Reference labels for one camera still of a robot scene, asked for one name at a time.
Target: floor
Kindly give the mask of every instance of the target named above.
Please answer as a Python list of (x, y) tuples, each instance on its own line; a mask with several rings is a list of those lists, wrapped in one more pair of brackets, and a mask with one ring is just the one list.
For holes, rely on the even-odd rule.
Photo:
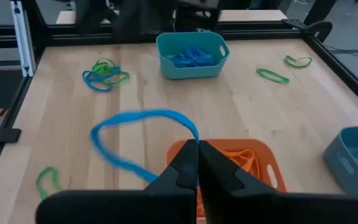
[[(58, 13), (67, 10), (64, 2), (38, 0), (39, 7), (48, 24), (54, 24)], [(287, 11), (289, 18), (303, 20), (314, 0), (293, 0)], [(334, 29), (324, 44), (337, 49), (358, 49), (358, 3), (354, 0), (337, 0), (327, 21), (334, 24)], [(9, 1), (0, 0), (0, 24), (13, 24)], [(358, 57), (349, 54), (336, 55), (345, 65), (358, 75)], [(16, 49), (0, 49), (0, 60), (18, 60)]]

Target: black bracket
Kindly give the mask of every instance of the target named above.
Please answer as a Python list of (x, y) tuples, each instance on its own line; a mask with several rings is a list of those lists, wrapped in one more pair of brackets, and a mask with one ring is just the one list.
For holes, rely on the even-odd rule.
[(16, 143), (22, 130), (17, 128), (0, 129), (0, 143)]
[(306, 34), (311, 34), (315, 36), (321, 42), (324, 42), (324, 40), (327, 39), (328, 35), (333, 29), (333, 24), (327, 21), (315, 22), (308, 26), (304, 25), (304, 23), (302, 23), (298, 19), (283, 19), (282, 21), (288, 25), (291, 25), (294, 28), (303, 31)]

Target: blue plastic bin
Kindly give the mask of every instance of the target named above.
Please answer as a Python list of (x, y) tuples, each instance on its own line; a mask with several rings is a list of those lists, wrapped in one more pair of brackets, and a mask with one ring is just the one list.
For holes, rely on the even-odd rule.
[[(156, 40), (160, 54), (161, 71), (171, 79), (216, 77), (221, 73), (229, 56), (223, 38), (214, 32), (172, 32), (160, 34)], [(215, 66), (176, 68), (168, 58), (182, 53), (185, 47), (195, 46), (211, 54), (218, 62)]]
[(324, 160), (344, 191), (358, 195), (358, 127), (342, 129), (325, 150)]

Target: black metal frame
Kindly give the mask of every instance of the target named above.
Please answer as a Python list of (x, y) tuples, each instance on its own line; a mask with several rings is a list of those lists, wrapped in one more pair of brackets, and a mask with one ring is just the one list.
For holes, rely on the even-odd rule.
[[(47, 26), (40, 15), (35, 1), (24, 2), (26, 2), (24, 8), (31, 21), (30, 29), (38, 31), (32, 32), (36, 64), (39, 63), (46, 47), (142, 44), (155, 42), (155, 38), (158, 36), (158, 34), (144, 34), (133, 37), (132, 39), (116, 40), (111, 27), (106, 24), (100, 25), (99, 29), (92, 34), (81, 35), (74, 25)], [(299, 21), (291, 20), (219, 22), (217, 26), (217, 31), (226, 40), (303, 39), (358, 96), (358, 78), (322, 44), (322, 41), (324, 41), (330, 31), (326, 29), (329, 28), (320, 26), (320, 24), (319, 26), (310, 29), (310, 27), (304, 26)], [(13, 26), (0, 26), (0, 48), (1, 47), (17, 47)], [(17, 92), (16, 100), (12, 105), (12, 110), (1, 125), (2, 128), (12, 127), (31, 80), (32, 78), (24, 79), (23, 84)], [(0, 154), (3, 148), (4, 145), (0, 144)]]

